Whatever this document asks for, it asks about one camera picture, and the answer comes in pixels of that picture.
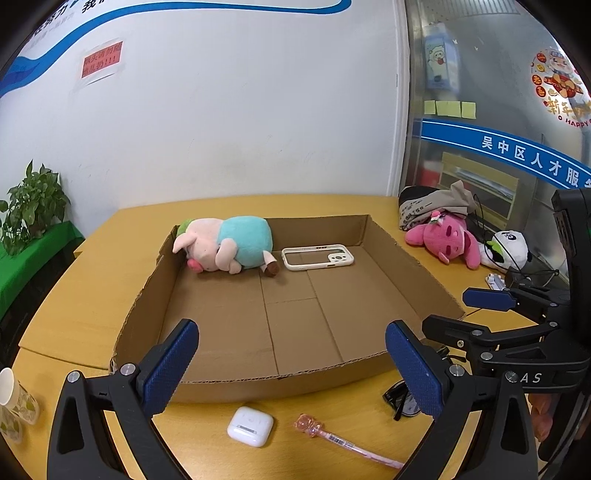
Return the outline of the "person's right hand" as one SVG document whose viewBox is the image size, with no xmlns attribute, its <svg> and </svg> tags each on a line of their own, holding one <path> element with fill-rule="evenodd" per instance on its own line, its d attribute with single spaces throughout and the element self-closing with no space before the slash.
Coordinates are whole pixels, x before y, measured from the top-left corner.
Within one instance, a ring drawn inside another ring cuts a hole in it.
<svg viewBox="0 0 591 480">
<path fill-rule="evenodd" d="M 545 441 L 550 434 L 554 409 L 559 398 L 559 394 L 530 393 L 528 395 L 533 432 L 539 442 Z"/>
</svg>

